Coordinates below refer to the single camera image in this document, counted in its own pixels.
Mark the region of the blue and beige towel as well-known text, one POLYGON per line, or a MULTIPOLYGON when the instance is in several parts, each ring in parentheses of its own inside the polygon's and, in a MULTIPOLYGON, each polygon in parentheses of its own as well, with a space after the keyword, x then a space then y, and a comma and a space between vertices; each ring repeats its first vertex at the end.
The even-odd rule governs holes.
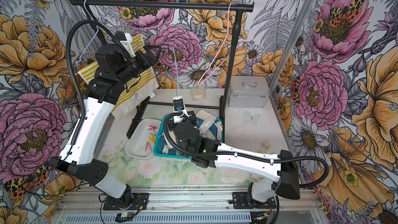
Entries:
MULTIPOLYGON (((201 136, 205 138, 204 134, 212 126, 212 124, 215 122, 216 117, 214 117, 213 115, 211 115, 211 114, 209 114, 209 113, 207 113, 205 111, 199 111, 197 113, 197 115, 196 115, 196 118, 197 118, 197 126, 195 128, 199 129, 201 136)), ((164 126, 167 126, 167 130, 169 131, 169 135, 172 138, 172 140, 175 143, 178 143, 176 138, 175 138, 174 131, 170 131, 169 130, 169 126, 167 125, 166 121, 165 121, 164 126)))

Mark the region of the yellow striped towel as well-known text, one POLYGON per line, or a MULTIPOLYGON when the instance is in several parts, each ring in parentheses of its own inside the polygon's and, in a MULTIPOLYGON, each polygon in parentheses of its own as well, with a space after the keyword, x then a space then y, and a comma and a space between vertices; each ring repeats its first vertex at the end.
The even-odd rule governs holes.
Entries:
MULTIPOLYGON (((139 50, 145 53, 142 34, 133 36, 130 43, 135 54, 139 50)), ((78 71, 78 78, 83 79, 88 84, 94 79, 97 68, 99 68, 98 63, 92 62, 78 71)), ((117 120, 123 119, 135 107, 141 104, 145 98, 151 94, 153 96, 153 91, 159 87, 152 67, 143 71, 140 76, 141 78, 134 78, 127 83, 129 91, 126 92, 124 90, 121 93, 116 106, 113 108, 112 114, 117 120)))

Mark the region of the red clothespin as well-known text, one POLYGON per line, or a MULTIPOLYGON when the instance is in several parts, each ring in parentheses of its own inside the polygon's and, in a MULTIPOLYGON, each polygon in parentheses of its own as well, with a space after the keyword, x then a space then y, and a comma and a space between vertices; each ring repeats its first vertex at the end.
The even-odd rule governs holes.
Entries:
POLYGON ((157 129, 158 129, 158 127, 154 126, 154 125, 150 125, 149 128, 148 128, 149 131, 151 131, 151 130, 155 131, 157 129))

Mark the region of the teal plastic basket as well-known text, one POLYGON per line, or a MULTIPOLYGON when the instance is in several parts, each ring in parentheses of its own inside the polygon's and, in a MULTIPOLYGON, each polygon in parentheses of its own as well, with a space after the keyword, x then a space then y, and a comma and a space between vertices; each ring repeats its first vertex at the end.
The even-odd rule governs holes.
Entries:
MULTIPOLYGON (((167 115, 165 115, 161 121, 159 131, 155 140, 153 153, 157 157, 166 157, 166 158, 174 158, 174 159, 186 159, 185 157, 178 154, 177 150, 168 143, 164 136, 163 126, 165 124, 167 115)), ((212 126, 206 131, 204 134, 206 138, 211 139, 212 134, 213 139, 219 141, 220 143, 224 143, 223 140, 223 123, 219 118, 215 119, 215 122, 212 126)))

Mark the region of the yellow clothespin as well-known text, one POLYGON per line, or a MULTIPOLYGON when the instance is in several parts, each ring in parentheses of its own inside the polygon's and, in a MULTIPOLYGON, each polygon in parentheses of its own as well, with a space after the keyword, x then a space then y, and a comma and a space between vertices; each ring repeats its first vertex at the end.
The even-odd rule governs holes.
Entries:
POLYGON ((155 143, 156 136, 154 134, 151 134, 148 138, 151 143, 155 143))

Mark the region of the black clothes rack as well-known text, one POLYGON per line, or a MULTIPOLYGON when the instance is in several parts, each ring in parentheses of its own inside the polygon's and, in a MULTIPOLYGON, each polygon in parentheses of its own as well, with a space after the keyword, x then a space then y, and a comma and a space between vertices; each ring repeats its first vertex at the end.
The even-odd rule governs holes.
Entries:
POLYGON ((208 3, 181 3, 181 2, 156 2, 156 1, 114 1, 114 0, 68 0, 71 5, 86 6, 131 6, 145 8, 167 8, 167 9, 196 9, 196 10, 230 10, 235 11, 235 22, 232 28, 231 52, 228 60, 228 71, 224 94, 220 97, 219 106, 188 105, 190 108, 204 108, 208 110, 219 110, 219 118, 224 122, 226 106, 230 96, 230 85, 232 78, 233 62, 236 55, 238 39, 241 29, 243 13, 253 12, 254 3, 251 4, 208 4, 208 3))

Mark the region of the light blue wire hanger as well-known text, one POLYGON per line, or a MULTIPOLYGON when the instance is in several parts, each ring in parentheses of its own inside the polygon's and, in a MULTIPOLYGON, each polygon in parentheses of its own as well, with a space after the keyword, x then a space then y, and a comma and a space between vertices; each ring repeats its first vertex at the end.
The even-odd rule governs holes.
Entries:
MULTIPOLYGON (((87 1, 88 0, 84 0, 84 10, 85 12, 88 14, 89 16, 89 20, 93 20, 94 21, 94 15, 93 13, 91 13, 89 11, 89 7, 87 5, 87 1)), ((83 60, 84 55, 87 53, 87 51, 90 49, 92 42, 96 39, 97 34, 99 33, 100 29, 97 25, 94 25, 96 27, 96 29, 94 31, 90 31, 90 33, 92 34, 90 40, 88 41, 88 43, 86 44, 84 50, 82 51, 82 53, 79 55, 79 58, 75 61, 75 63, 80 64, 81 61, 83 60)))

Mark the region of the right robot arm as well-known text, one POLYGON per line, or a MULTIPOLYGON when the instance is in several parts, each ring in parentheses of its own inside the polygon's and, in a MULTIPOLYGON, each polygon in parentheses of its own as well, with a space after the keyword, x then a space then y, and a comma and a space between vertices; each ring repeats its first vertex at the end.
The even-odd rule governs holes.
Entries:
POLYGON ((165 117, 163 132, 182 156, 200 168, 228 168, 256 174, 263 179, 249 187, 250 198, 257 202, 278 196, 290 200, 300 199, 298 167, 291 152, 262 154, 237 149, 217 140, 204 138, 191 119, 172 113, 165 117))

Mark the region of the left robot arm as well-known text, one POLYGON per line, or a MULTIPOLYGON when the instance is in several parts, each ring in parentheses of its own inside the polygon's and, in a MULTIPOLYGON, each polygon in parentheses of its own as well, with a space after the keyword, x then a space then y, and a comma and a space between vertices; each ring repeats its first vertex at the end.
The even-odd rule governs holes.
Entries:
POLYGON ((89 82, 72 135, 58 157, 48 165, 84 180, 107 194, 107 201, 119 209, 133 203, 131 188, 108 171, 108 164, 94 158, 94 151, 106 120, 127 83, 155 65, 160 46, 144 46, 141 51, 126 51, 121 45, 106 44, 95 53, 98 64, 95 78, 89 82))

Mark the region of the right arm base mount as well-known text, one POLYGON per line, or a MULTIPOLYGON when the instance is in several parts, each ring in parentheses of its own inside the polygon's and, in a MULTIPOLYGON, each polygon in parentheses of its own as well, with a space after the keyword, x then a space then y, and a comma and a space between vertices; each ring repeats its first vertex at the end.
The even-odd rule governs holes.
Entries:
POLYGON ((273 198, 269 198, 265 202, 259 202, 254 200, 251 196, 249 196, 248 192, 233 192, 232 200, 229 201, 229 204, 232 204, 234 209, 275 209, 276 202, 273 198))

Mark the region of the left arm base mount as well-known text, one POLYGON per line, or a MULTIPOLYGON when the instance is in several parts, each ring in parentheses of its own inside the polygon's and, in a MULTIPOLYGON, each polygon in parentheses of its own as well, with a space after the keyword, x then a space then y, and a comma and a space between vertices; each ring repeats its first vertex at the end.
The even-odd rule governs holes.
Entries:
POLYGON ((107 196, 103 210, 105 211, 137 211, 145 210, 148 204, 149 193, 130 193, 119 199, 107 196))

